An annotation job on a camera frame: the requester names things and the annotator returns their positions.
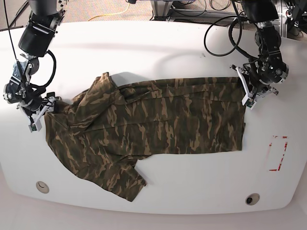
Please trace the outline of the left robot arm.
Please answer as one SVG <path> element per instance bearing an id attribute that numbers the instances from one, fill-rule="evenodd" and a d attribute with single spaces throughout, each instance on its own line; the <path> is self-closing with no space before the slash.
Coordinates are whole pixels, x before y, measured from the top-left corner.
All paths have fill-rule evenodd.
<path id="1" fill-rule="evenodd" d="M 268 94 L 278 94 L 272 84 L 286 80 L 289 67 L 283 62 L 280 52 L 281 37 L 275 30 L 272 21 L 279 18 L 275 5 L 271 0 L 242 0 L 241 6 L 245 13 L 239 16 L 229 26 L 228 36 L 231 44 L 242 55 L 248 58 L 243 67 L 232 65 L 243 84 L 245 95 L 242 104 L 253 108 L 259 98 Z M 255 42 L 259 54 L 253 57 L 238 46 L 232 37 L 232 31 L 237 23 L 249 22 L 256 26 Z"/>

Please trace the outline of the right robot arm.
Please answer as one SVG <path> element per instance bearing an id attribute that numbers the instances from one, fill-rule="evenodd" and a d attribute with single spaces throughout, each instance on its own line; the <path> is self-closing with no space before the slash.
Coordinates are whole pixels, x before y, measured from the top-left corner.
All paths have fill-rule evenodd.
<path id="1" fill-rule="evenodd" d="M 21 54 L 25 61 L 16 60 L 13 73 L 8 84 L 5 85 L 3 98 L 9 104 L 17 104 L 29 119 L 31 132 L 42 128 L 40 119 L 48 112 L 55 110 L 57 97 L 54 92 L 42 94 L 55 77 L 57 62 L 55 55 L 49 50 L 49 46 L 57 33 L 65 15 L 65 0 L 28 0 L 30 8 L 29 21 L 23 32 L 18 47 L 23 51 Z M 52 73 L 48 81 L 43 85 L 30 82 L 31 77 L 39 69 L 39 58 L 50 55 L 53 60 Z"/>

